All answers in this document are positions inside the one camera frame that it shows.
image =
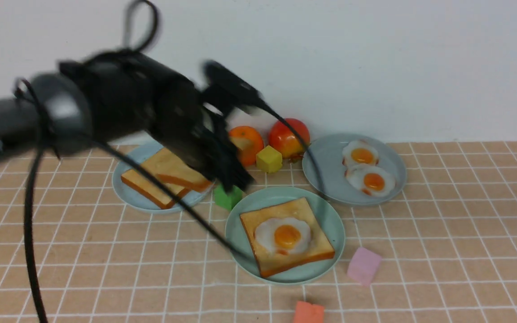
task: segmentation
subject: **egg white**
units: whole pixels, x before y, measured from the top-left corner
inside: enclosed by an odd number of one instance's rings
[[[358,148],[363,148],[371,152],[373,158],[370,164],[361,164],[352,159],[352,151]],[[342,164],[347,168],[351,168],[356,165],[375,166],[378,163],[378,157],[378,151],[374,147],[362,140],[351,141],[348,145],[346,145],[346,147],[342,149]]]
[[[298,230],[298,232],[300,232],[300,239],[293,249],[284,249],[276,245],[275,231],[281,225],[292,225],[296,230]],[[276,253],[279,250],[286,251],[289,254],[303,253],[307,251],[308,246],[310,245],[310,226],[308,223],[293,217],[271,218],[258,225],[254,231],[254,238],[257,243],[262,245],[269,251],[269,253]]]
[[[364,184],[364,177],[366,174],[375,173],[380,175],[384,179],[384,188],[380,191],[376,191],[373,188],[368,188]],[[390,174],[386,170],[377,166],[363,166],[351,167],[345,172],[346,180],[357,190],[362,191],[366,189],[371,193],[371,196],[384,197],[390,194],[390,192],[396,186],[396,178],[393,174]]]

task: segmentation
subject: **egg yolk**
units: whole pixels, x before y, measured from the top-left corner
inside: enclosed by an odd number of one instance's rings
[[[275,230],[275,243],[284,249],[293,249],[300,240],[300,231],[289,224],[281,225]]]
[[[366,174],[364,185],[371,190],[381,191],[384,188],[384,178],[376,173]]]
[[[370,164],[374,160],[372,152],[365,148],[357,148],[351,153],[352,160],[359,164]]]

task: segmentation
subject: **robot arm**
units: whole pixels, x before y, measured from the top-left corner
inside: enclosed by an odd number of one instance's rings
[[[142,53],[128,53],[62,62],[59,72],[37,75],[31,87],[50,120],[59,156],[89,148],[74,133],[107,142],[147,131],[209,180],[244,190],[252,177],[237,159],[225,119],[249,99],[228,92],[238,85],[229,79],[223,84],[221,75],[232,73],[218,63],[207,63],[205,72],[211,83],[199,92],[178,72]],[[16,94],[0,100],[0,160],[33,148],[40,131],[33,98]],[[205,108],[209,101],[223,114]]]

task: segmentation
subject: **white wall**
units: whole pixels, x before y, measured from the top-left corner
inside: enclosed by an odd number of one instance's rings
[[[56,59],[119,45],[125,4],[0,0],[0,95]],[[197,81],[199,63],[216,59],[314,136],[517,140],[517,0],[156,4],[164,31],[151,57]],[[234,120],[249,122],[273,119]]]

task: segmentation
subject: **foam cube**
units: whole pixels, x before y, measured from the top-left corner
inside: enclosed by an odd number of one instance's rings
[[[242,190],[236,186],[232,187],[232,192],[224,191],[222,185],[219,185],[214,190],[215,204],[227,209],[229,211],[242,200]]]
[[[324,323],[324,306],[297,302],[293,323]]]
[[[370,286],[382,257],[360,247],[348,265],[348,276],[363,286]]]
[[[283,154],[271,146],[257,153],[257,167],[267,173],[278,172],[283,167]]]

